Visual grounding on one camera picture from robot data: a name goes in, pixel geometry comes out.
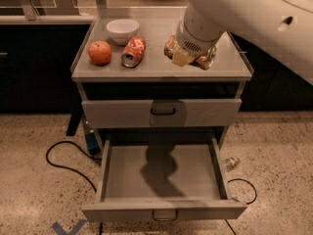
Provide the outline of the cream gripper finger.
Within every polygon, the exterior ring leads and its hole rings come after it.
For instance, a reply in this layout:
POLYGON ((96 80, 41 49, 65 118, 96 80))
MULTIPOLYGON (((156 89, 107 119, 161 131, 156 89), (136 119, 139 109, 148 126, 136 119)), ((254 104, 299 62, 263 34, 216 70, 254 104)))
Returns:
POLYGON ((179 66, 184 67, 195 60, 195 56, 186 52, 183 49, 175 49, 173 51, 172 63, 179 66))

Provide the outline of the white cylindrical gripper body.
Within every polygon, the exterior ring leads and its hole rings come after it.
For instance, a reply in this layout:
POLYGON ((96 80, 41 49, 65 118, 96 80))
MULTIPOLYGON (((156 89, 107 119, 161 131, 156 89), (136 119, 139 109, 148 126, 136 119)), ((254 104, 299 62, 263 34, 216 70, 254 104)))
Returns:
POLYGON ((183 50, 198 56, 214 47, 224 31, 189 4, 177 25, 176 39, 183 50))

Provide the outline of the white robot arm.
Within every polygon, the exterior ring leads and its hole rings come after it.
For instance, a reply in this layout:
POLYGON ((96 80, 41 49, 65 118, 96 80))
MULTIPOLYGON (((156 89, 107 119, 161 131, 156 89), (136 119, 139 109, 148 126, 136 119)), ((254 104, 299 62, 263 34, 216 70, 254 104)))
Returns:
POLYGON ((185 51, 198 56, 225 31, 313 84, 313 0, 188 0, 176 39, 185 51))

